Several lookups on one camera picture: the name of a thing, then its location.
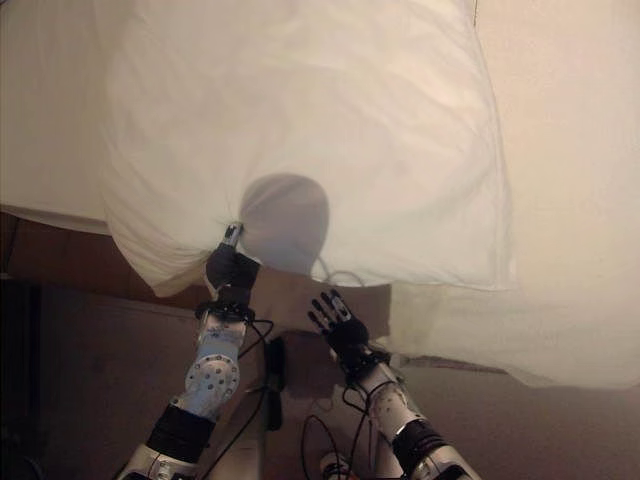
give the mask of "floor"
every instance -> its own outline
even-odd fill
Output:
[[[281,332],[302,326],[293,318],[304,317],[296,310],[303,307],[276,298],[257,299],[259,313],[277,322],[289,315],[278,322]],[[358,311],[375,309],[366,298],[350,300]],[[55,288],[43,290],[42,312],[46,477],[111,478],[181,391],[197,323],[187,310]],[[334,384],[340,375],[321,338],[284,338],[285,421],[268,435],[265,463],[265,478],[273,480],[303,478],[299,442],[308,413],[327,420],[345,453],[359,420],[339,400]],[[257,375],[255,357],[249,357],[241,365],[244,384]],[[640,387],[530,389],[504,374],[418,366],[402,371],[418,406],[486,479],[635,478],[640,471]],[[219,431],[203,463],[215,453]],[[356,458],[365,476],[367,448],[365,427]],[[314,479],[327,449],[314,427],[308,449]]]

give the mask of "cable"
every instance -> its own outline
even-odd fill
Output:
[[[343,403],[345,403],[346,405],[350,406],[351,408],[353,408],[353,409],[355,409],[355,410],[359,411],[360,413],[367,413],[367,412],[366,412],[366,410],[365,410],[363,407],[359,407],[359,406],[358,406],[358,405],[356,405],[355,403],[351,403],[350,401],[348,401],[348,400],[347,400],[347,398],[346,398],[346,397],[347,397],[347,392],[348,392],[348,391],[354,391],[354,392],[356,392],[356,393],[360,394],[360,392],[358,392],[355,388],[353,388],[353,387],[351,387],[351,386],[346,387],[346,388],[342,391],[342,402],[343,402]],[[366,404],[366,401],[365,401],[365,399],[364,399],[364,398],[362,398],[362,395],[360,395],[360,399],[361,399],[363,402],[365,402],[365,404]]]
[[[368,412],[369,412],[369,408],[371,407],[371,399],[373,398],[373,395],[380,390],[381,388],[389,385],[389,384],[395,384],[396,382],[394,382],[393,380],[387,380],[386,382],[382,382],[380,385],[377,385],[373,390],[371,390],[371,393],[367,394],[367,399],[365,401],[365,407],[364,407],[364,411],[362,413],[362,416],[360,417],[360,422],[358,423],[358,428],[356,428],[356,433],[353,437],[353,443],[351,444],[351,452],[349,453],[349,467],[347,468],[347,479],[349,478],[349,475],[351,475],[351,469],[353,468],[353,457],[355,455],[356,452],[356,446],[358,445],[358,437],[360,437],[360,431],[362,430],[362,425],[364,424],[364,419],[367,417]],[[362,390],[364,390],[364,388],[362,387],[362,385],[360,384],[356,384],[358,385]]]
[[[261,333],[260,330],[258,330],[255,327],[254,323],[266,323],[269,325],[269,328],[267,328],[267,331],[265,333]],[[240,352],[240,354],[238,355],[238,360],[240,360],[247,353],[249,353],[256,345],[258,345],[258,343],[265,342],[266,338],[269,336],[269,334],[273,330],[273,322],[271,320],[254,320],[249,324],[249,326],[253,328],[253,330],[258,334],[258,338],[251,345],[249,345],[242,352]]]
[[[216,468],[216,465],[218,465],[218,463],[220,463],[220,460],[222,460],[222,457],[224,457],[225,454],[231,449],[231,447],[233,447],[233,444],[236,443],[238,438],[240,438],[240,435],[242,435],[244,433],[244,431],[247,429],[249,424],[251,424],[251,422],[253,422],[253,419],[256,418],[256,415],[258,415],[258,412],[260,411],[260,408],[262,407],[262,402],[264,401],[264,397],[265,397],[266,393],[267,393],[267,387],[262,387],[262,391],[260,392],[260,399],[258,400],[256,408],[253,410],[253,412],[249,416],[248,420],[244,423],[244,425],[242,425],[240,430],[238,430],[238,433],[236,433],[234,435],[234,437],[231,439],[231,441],[229,441],[229,443],[227,443],[227,446],[224,447],[222,452],[220,452],[220,454],[216,457],[216,459],[211,463],[211,465],[209,466],[207,471],[204,473],[204,475],[202,475],[202,477],[200,477],[200,480],[205,480],[209,476],[209,474],[212,472],[212,470],[214,468]]]
[[[254,323],[267,323],[269,325],[269,328],[267,329],[267,331],[265,333],[261,333],[260,330],[258,330],[258,328],[254,325]],[[253,322],[251,322],[249,324],[249,326],[251,328],[253,328],[253,330],[256,332],[256,334],[258,335],[258,339],[255,342],[253,342],[251,345],[249,345],[249,347],[247,347],[243,352],[241,352],[238,355],[238,359],[242,358],[245,354],[247,354],[259,342],[262,342],[262,344],[266,348],[266,346],[267,346],[266,337],[267,337],[267,335],[269,335],[271,333],[271,330],[273,330],[273,322],[271,320],[254,320]],[[268,373],[265,372],[265,382],[267,381],[267,378],[266,378],[267,375],[268,375]],[[222,460],[222,457],[225,456],[225,454],[231,449],[233,444],[236,443],[238,438],[240,438],[240,436],[244,433],[244,431],[249,427],[251,422],[253,422],[254,418],[256,418],[256,415],[258,415],[258,412],[260,411],[260,408],[262,408],[262,402],[264,401],[264,397],[267,394],[267,390],[268,390],[267,386],[263,385],[262,389],[261,389],[261,392],[260,392],[260,399],[258,400],[256,408],[253,410],[253,412],[251,413],[251,415],[249,416],[247,421],[244,423],[244,425],[242,425],[240,430],[238,430],[238,433],[236,433],[234,435],[234,437],[231,439],[231,441],[229,441],[229,443],[227,443],[227,446],[224,447],[222,452],[220,452],[220,454],[216,457],[216,459],[211,463],[211,465],[209,466],[207,471],[204,473],[204,475],[202,475],[202,477],[200,477],[200,480],[205,480],[209,476],[209,474],[213,471],[213,469],[216,467],[216,465],[218,465],[218,463],[220,463],[220,460]]]
[[[371,417],[369,417],[369,445],[367,445],[367,463],[369,464],[369,470],[373,471],[373,463],[371,462],[371,439],[373,438],[372,434],[373,426],[371,425]]]
[[[360,437],[360,431],[362,430],[362,425],[364,424],[364,419],[367,418],[367,412],[364,412],[360,417],[360,422],[358,423],[358,428],[356,428],[356,433],[353,437],[353,443],[351,444],[351,451],[349,452],[349,466],[347,467],[347,480],[349,479],[349,475],[351,475],[351,469],[353,468],[353,458],[356,453],[356,446],[358,445],[358,437]]]
[[[305,459],[305,440],[307,438],[307,429],[309,428],[309,424],[311,423],[311,420],[315,420],[316,422],[318,422],[320,424],[320,426],[322,426],[322,428],[324,429],[325,433],[327,434],[327,436],[329,437],[329,441],[331,442],[331,448],[333,449],[333,453],[336,456],[336,465],[338,466],[338,480],[340,480],[340,453],[338,453],[338,447],[336,446],[336,441],[333,438],[333,435],[331,434],[331,430],[329,430],[329,427],[327,427],[327,424],[324,423],[320,417],[318,417],[317,415],[309,415],[307,418],[304,419],[304,425],[302,426],[302,438],[300,439],[300,463],[302,463],[302,470],[304,471],[304,477],[307,480],[311,480],[311,477],[309,476],[309,471],[307,470],[307,462]]]

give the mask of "white sheet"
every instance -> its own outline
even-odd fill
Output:
[[[107,77],[104,193],[157,294],[201,275],[238,220],[251,256],[317,280],[509,284],[497,117],[464,0],[134,5]],[[274,175],[318,192],[248,193]]]
[[[104,219],[97,190],[78,187],[96,182],[86,167],[105,155],[89,101],[102,97],[76,93],[89,83],[85,72],[98,92],[104,86],[103,67],[92,62],[108,59],[128,6],[20,0],[0,9],[3,204]],[[638,383],[639,24],[635,0],[480,0],[522,288],[498,295],[431,287],[405,296],[410,289],[396,286],[397,348],[496,365],[530,383]],[[60,43],[67,48],[53,48]],[[8,56],[17,45],[20,55]],[[55,83],[42,81],[48,76]],[[40,118],[27,121],[25,111]],[[8,142],[12,135],[24,141]]]
[[[395,285],[388,344],[527,383],[640,383],[640,3],[482,0],[520,286]]]
[[[97,169],[104,75],[127,2],[11,1],[0,24],[0,203],[107,233]]]

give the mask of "mattress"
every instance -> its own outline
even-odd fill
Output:
[[[104,228],[103,78],[127,8],[2,6],[3,209]],[[505,368],[536,385],[640,382],[638,24],[634,0],[478,2],[520,284],[507,294],[394,285],[390,347]],[[14,41],[33,28],[39,42]]]

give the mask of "robotic hand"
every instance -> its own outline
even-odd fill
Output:
[[[241,224],[231,224],[207,261],[205,280],[213,301],[196,310],[202,324],[185,391],[171,400],[149,440],[138,447],[118,479],[196,478],[220,407],[240,382],[238,351],[255,318],[249,300],[259,264],[236,252],[241,231]]]
[[[346,375],[365,395],[367,413],[411,480],[480,480],[420,414],[389,368],[389,354],[369,346],[369,332],[337,291],[313,300],[309,319],[320,329]]]

